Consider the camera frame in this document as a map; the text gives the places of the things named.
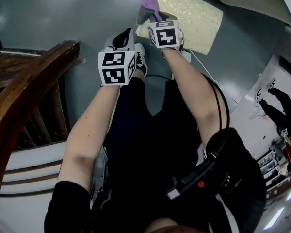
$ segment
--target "red button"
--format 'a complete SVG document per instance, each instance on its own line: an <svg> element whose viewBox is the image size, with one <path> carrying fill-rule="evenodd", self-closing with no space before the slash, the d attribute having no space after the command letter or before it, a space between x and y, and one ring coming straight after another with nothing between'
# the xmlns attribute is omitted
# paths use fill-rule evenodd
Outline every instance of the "red button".
<svg viewBox="0 0 291 233"><path fill-rule="evenodd" d="M203 181L198 182L198 187L202 188L204 186L205 186L205 182L203 182Z"/></svg>

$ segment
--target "white cube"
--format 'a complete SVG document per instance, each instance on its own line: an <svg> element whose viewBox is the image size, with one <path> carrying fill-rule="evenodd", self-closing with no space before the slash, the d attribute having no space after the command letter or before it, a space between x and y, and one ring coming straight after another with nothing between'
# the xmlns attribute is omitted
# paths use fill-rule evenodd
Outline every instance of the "white cube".
<svg viewBox="0 0 291 233"><path fill-rule="evenodd" d="M136 70L136 51L100 52L98 69L102 85L127 85Z"/></svg>
<svg viewBox="0 0 291 233"><path fill-rule="evenodd" d="M149 34L157 48L179 47L181 45L181 31L179 21L152 22Z"/></svg>

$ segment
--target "black shirt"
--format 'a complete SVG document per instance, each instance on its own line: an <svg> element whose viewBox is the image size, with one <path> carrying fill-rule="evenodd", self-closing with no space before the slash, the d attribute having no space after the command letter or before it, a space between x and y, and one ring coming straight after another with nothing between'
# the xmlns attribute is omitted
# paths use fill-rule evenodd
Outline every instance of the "black shirt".
<svg viewBox="0 0 291 233"><path fill-rule="evenodd" d="M209 140L208 154L220 147L225 133L226 130L221 130ZM214 212L220 213L213 208L212 195L189 189L171 201L166 195L172 186L171 177L165 177L164 170L155 169L156 165L152 165L150 159L140 164L141 168L137 166L138 163L133 164L126 176L105 183L104 192L94 203L95 210L90 210L90 195L84 188L67 181L57 183L45 219L45 232L143 232L153 220L161 217L209 231L210 217L215 215ZM214 167L215 174L226 171L237 173L241 181L221 197L234 215L240 232L251 233L265 207L265 180L233 128L229 129Z"/></svg>

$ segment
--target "wooden handrail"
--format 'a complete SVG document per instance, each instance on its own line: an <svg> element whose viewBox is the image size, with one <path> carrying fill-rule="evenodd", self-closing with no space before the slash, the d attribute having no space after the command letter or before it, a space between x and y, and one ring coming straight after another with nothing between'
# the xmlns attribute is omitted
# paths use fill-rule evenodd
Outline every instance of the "wooden handrail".
<svg viewBox="0 0 291 233"><path fill-rule="evenodd" d="M58 161L53 161L53 162L49 162L49 163L44 163L44 164L37 165L37 166L29 166L29 167L23 167L23 168L18 168L18 169L6 170L4 172L4 174L7 175L7 174L14 174L14 173L22 173L22 172L39 170L42 168L60 165L62 162L63 162L63 160L58 160Z"/></svg>
<svg viewBox="0 0 291 233"><path fill-rule="evenodd" d="M47 193L52 193L54 188L41 190L41 191L34 191L34 192L22 192L22 193L7 193L7 194L0 194L0 197L6 198L13 198L13 197L28 197L28 196L35 196L35 195L42 195Z"/></svg>
<svg viewBox="0 0 291 233"><path fill-rule="evenodd" d="M24 180L5 181L5 182L2 182L2 185L27 184L27 183L32 183L32 182L45 181L45 180L57 178L58 175L59 173L54 173L54 174L49 174L45 176L24 179Z"/></svg>
<svg viewBox="0 0 291 233"><path fill-rule="evenodd" d="M46 92L76 63L80 43L63 41L32 58L0 93L0 189L19 133Z"/></svg>

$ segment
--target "yellow mat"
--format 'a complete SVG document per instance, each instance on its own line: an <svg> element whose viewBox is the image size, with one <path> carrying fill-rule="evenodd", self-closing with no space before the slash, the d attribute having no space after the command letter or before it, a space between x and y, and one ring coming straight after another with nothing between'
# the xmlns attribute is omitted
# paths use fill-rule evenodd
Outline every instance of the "yellow mat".
<svg viewBox="0 0 291 233"><path fill-rule="evenodd" d="M184 34L184 47L208 54L220 28L223 12L202 0L158 0L160 11L175 15ZM148 20L137 35L148 37Z"/></svg>

